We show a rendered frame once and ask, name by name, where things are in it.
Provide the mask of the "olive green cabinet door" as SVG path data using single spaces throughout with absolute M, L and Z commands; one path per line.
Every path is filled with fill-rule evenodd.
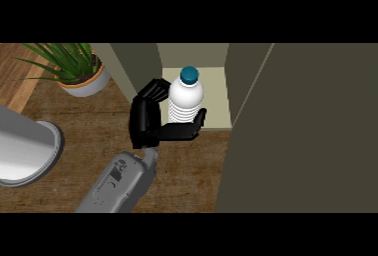
M 378 44 L 275 46 L 231 133 L 220 212 L 378 212 Z

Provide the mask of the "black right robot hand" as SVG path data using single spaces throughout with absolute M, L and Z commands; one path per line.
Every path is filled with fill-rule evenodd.
M 160 102 L 169 98 L 170 82 L 154 78 L 133 98 L 129 132 L 135 149 L 157 147 L 161 141 L 191 141 L 200 135 L 207 109 L 191 122 L 161 124 Z

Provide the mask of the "green potted plant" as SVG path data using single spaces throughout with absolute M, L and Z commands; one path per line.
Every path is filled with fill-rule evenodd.
M 98 94 L 108 85 L 111 75 L 101 57 L 89 43 L 23 43 L 46 61 L 17 58 L 52 74 L 40 80 L 55 81 L 64 91 L 74 97 L 85 98 Z

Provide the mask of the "white water bottle blue cap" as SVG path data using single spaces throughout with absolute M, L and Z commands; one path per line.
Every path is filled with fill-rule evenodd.
M 200 72 L 194 66 L 181 70 L 169 90 L 169 122 L 192 122 L 201 109 L 204 86 L 200 81 Z

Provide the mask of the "grey cylindrical appliance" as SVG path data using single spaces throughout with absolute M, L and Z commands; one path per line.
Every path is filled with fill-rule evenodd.
M 23 187 L 54 169 L 65 146 L 62 129 L 0 105 L 0 186 Z

